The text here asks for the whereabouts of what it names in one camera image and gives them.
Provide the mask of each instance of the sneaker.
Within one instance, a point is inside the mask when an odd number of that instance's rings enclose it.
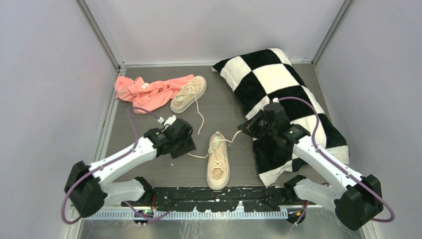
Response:
[[[207,88],[207,82],[202,76],[195,76],[172,99],[170,109],[176,113],[183,113],[191,104],[198,100]]]
[[[230,167],[227,158],[227,143],[220,132],[210,138],[210,155],[207,169],[208,186],[213,190],[220,190],[227,185],[230,177]]]

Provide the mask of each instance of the robotic arm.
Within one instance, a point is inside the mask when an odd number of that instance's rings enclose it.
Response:
[[[373,175],[362,176],[322,147],[316,150],[310,133],[298,124],[290,124],[284,108],[278,101],[267,104],[263,111],[250,121],[239,125],[238,129],[254,138],[265,135],[273,137],[280,147],[294,153],[320,173],[332,187],[314,183],[302,175],[286,182],[285,187],[290,189],[295,197],[314,202],[335,212],[349,229],[358,230],[383,210],[383,204],[350,177],[353,175],[360,179],[381,197],[379,180]],[[324,158],[320,151],[347,171],[347,174]]]
[[[163,123],[164,120],[160,118],[158,121]],[[83,180],[69,196],[82,218],[93,215],[103,206],[112,206],[123,201],[148,202],[153,193],[151,185],[144,178],[137,177],[120,183],[113,181],[135,166],[160,155],[170,153],[172,158],[177,158],[196,149],[189,123],[171,116],[163,125],[162,129],[153,128],[147,131],[138,140],[133,151],[134,144],[104,160],[89,165],[80,161],[73,166],[65,186],[66,193],[83,175],[100,167],[100,170]],[[102,165],[128,152],[130,153],[126,157],[102,168]]]

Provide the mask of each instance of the clothing tag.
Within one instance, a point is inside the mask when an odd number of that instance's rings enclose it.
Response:
[[[148,84],[148,83],[145,83],[145,84],[143,84],[141,87],[142,87],[143,89],[145,89],[147,86],[149,86],[149,84]]]

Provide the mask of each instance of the pink cloth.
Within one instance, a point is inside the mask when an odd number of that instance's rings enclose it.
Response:
[[[167,81],[155,81],[151,84],[145,83],[142,77],[132,80],[124,76],[119,76],[114,84],[116,90],[115,99],[129,101],[133,106],[142,107],[153,111],[165,105],[185,86],[194,76],[188,75]],[[135,113],[146,114],[140,110]]]

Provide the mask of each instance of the black and white checkered pillow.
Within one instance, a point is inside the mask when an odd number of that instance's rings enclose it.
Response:
[[[312,104],[321,120],[316,132],[317,142],[341,162],[349,163],[346,140],[328,120],[282,50],[272,48],[236,56],[218,62],[212,69],[218,71],[233,89],[248,120],[273,98],[294,96]],[[313,131],[317,120],[307,105],[295,100],[285,100],[280,104],[291,123]],[[296,172],[305,165],[303,160],[279,147],[271,137],[255,140],[253,151],[259,177],[267,187],[284,171]]]

